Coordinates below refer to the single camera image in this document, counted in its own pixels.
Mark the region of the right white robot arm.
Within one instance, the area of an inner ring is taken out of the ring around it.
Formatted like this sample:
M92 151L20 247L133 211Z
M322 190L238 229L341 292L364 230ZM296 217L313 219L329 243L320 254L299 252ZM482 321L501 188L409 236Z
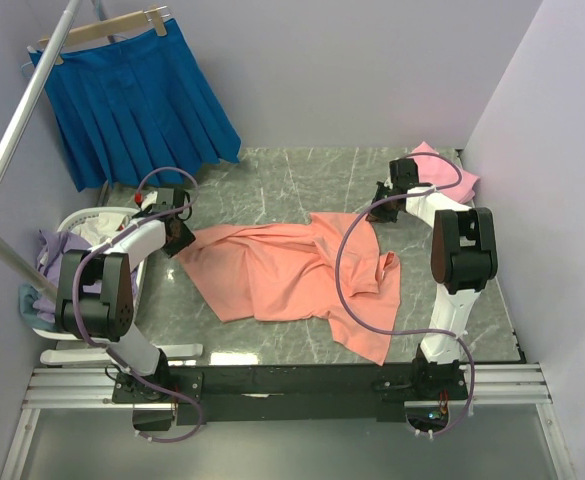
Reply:
M389 162L389 178L377 184L372 222L396 222L410 214L432 228L430 267L437 283L429 329L418 353L428 363L411 374L416 395L432 399L446 386L436 365L461 359L457 337L466 330L474 303L489 280L496 276L498 257L492 212L464 205L419 179L413 156Z

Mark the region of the salmon orange t shirt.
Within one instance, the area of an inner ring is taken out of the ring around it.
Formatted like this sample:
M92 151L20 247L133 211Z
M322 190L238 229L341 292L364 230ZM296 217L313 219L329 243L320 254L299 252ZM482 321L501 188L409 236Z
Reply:
M307 224L216 225L178 259L222 322L328 321L334 341L386 361L400 306L400 260L353 213L313 212Z

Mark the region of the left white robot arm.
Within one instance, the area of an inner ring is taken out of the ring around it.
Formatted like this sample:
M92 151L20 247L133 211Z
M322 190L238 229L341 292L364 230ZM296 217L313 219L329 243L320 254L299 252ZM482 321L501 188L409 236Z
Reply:
M185 189L160 188L156 201L136 213L114 241L91 251L71 249L61 260L55 326L136 372L136 389L151 402L169 395L172 378L166 354L134 325L132 273L154 252L172 258L195 241L181 217L192 214L190 203Z

